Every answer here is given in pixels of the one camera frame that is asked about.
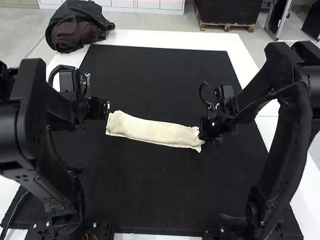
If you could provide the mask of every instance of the concrete floor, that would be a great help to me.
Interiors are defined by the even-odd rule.
[[[55,52],[44,38],[45,30],[54,10],[0,8],[0,60],[8,66],[18,66],[22,58],[42,58],[48,64]],[[200,32],[192,1],[186,0],[183,16],[149,13],[104,12],[117,29]],[[266,57],[265,46],[273,40],[264,31],[267,12],[261,12],[254,33],[244,27],[231,27],[231,33],[241,37],[256,65],[261,68]],[[284,24],[280,40],[310,40],[300,29],[302,20],[291,13]],[[207,27],[207,33],[223,33],[222,27]],[[320,134],[313,141],[309,153],[320,169]]]

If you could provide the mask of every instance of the white towel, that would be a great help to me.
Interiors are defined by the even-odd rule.
[[[105,134],[175,148],[191,148],[198,153],[204,143],[198,137],[197,126],[141,119],[119,110],[109,113]]]

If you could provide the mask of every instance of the pallet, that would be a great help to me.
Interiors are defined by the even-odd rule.
[[[223,23],[223,22],[204,22],[201,20],[199,11],[197,6],[193,5],[194,11],[195,11],[195,17],[198,21],[199,28],[201,31],[204,31],[206,29],[206,26],[224,26],[224,31],[229,32],[230,27],[247,27],[247,30],[249,33],[253,33],[255,30],[256,24],[239,24],[239,23]]]

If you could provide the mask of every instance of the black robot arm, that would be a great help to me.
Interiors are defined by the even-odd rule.
[[[74,131],[86,119],[105,119],[107,100],[86,97],[89,80],[75,68],[63,66],[55,72],[60,74],[61,92],[52,87],[54,74],[51,84],[46,82],[41,59],[24,59],[17,69],[0,62],[0,71],[0,174],[44,202],[52,234],[82,239],[81,168],[61,159],[52,131]]]
[[[297,42],[292,48],[276,42],[268,44],[265,54],[262,69],[237,95],[231,85],[212,91],[204,82],[199,88],[207,107],[199,138],[216,145],[236,133],[238,124],[252,122],[269,101],[277,99],[280,103],[267,160],[259,181],[249,192],[246,219],[239,221],[221,214],[221,239],[241,236],[265,240],[281,231],[283,213],[299,186],[308,148],[320,129],[320,49],[308,41]],[[204,87],[210,89],[211,101],[203,97]]]

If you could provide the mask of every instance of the black mat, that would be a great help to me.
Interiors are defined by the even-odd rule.
[[[241,90],[224,51],[92,45],[80,69],[91,73],[92,94],[108,98],[112,111],[186,126],[198,126],[206,113],[202,81]],[[219,213],[244,216],[267,156],[254,123],[239,126],[222,146],[206,143],[201,153],[106,136],[105,125],[88,121],[87,134],[54,135],[62,157],[84,165],[87,221],[109,220],[118,232],[198,236],[205,226],[218,227]],[[32,196],[12,227],[28,228],[45,219],[42,213]]]

